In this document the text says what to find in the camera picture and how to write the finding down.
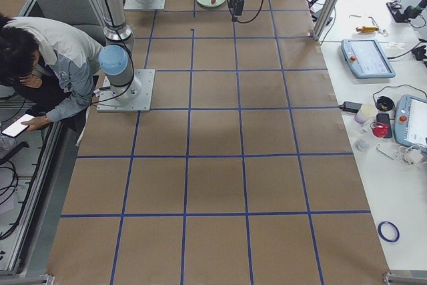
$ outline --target yellow object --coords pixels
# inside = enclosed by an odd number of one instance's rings
[[[358,33],[373,33],[373,32],[378,31],[378,30],[380,30],[380,28],[378,26],[371,26],[371,27],[363,26],[363,27],[357,27],[356,28],[356,31]]]

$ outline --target hand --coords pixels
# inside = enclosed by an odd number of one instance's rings
[[[43,83],[41,78],[37,77],[36,75],[28,75],[25,77],[20,77],[19,81],[27,87],[31,88],[40,88],[41,84]]]
[[[27,131],[32,131],[39,129],[43,127],[44,125],[47,125],[48,123],[51,123],[52,121],[45,116],[38,116],[34,117],[32,120],[29,121],[23,121],[21,124],[23,125],[29,125]]]

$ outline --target black pants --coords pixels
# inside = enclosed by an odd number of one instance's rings
[[[93,77],[96,83],[98,76]],[[15,91],[37,105],[37,111],[48,112],[59,105],[61,101],[70,96],[71,93],[64,93],[59,86],[59,80],[56,77],[43,75],[40,88],[31,88],[24,85],[14,86]],[[86,109],[80,111],[70,118],[62,120],[63,125],[80,134],[86,124]]]

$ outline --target chair backrest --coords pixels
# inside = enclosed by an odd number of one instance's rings
[[[37,0],[43,16],[72,25],[105,45],[103,27],[88,0]]]

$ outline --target blue joint cap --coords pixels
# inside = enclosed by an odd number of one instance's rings
[[[99,64],[107,75],[117,76],[123,73],[129,62],[125,49],[118,45],[104,47],[98,56]]]

